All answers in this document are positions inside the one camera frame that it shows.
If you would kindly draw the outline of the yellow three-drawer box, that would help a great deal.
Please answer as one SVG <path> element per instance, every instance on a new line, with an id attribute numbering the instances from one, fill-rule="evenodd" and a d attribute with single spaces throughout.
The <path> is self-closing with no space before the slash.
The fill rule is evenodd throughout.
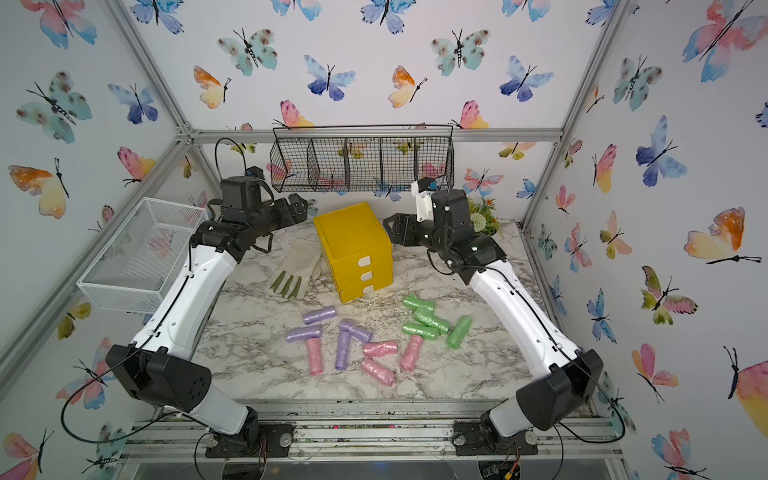
<path id="1" fill-rule="evenodd" d="M 314 225 L 342 303 L 393 283 L 393 245 L 367 202 L 319 215 Z"/>

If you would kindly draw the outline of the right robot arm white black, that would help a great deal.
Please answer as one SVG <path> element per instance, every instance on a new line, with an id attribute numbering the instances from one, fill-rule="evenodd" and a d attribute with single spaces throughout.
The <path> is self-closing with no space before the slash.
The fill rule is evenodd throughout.
<path id="1" fill-rule="evenodd" d="M 492 309 L 527 363 L 532 380 L 485 412 L 486 437 L 548 430 L 585 405 L 598 389 L 603 361 L 558 329 L 517 277 L 507 254 L 489 235 L 475 231 L 464 191 L 437 189 L 432 178 L 411 186 L 416 211 L 386 218 L 390 240 L 435 253 Z"/>

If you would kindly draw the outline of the green roll top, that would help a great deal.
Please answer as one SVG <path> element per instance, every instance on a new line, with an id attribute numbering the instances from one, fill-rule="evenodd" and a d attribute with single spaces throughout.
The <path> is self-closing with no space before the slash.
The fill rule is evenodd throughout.
<path id="1" fill-rule="evenodd" d="M 429 313 L 433 313 L 436 304 L 434 301 L 423 300 L 414 294 L 409 294 L 403 299 L 403 306 L 412 311 L 423 310 Z"/>

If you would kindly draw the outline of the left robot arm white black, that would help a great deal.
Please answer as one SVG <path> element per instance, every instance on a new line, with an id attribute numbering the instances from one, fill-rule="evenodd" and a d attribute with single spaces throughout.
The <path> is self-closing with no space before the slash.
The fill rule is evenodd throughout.
<path id="1" fill-rule="evenodd" d="M 211 371 L 193 362 L 197 337 L 221 288 L 257 239 L 307 220 L 297 194 L 269 202 L 249 200 L 223 208 L 189 239 L 178 277 L 145 327 L 128 345 L 114 345 L 110 372 L 134 399 L 208 427 L 229 453 L 252 454 L 262 444 L 258 415 L 213 384 Z"/>

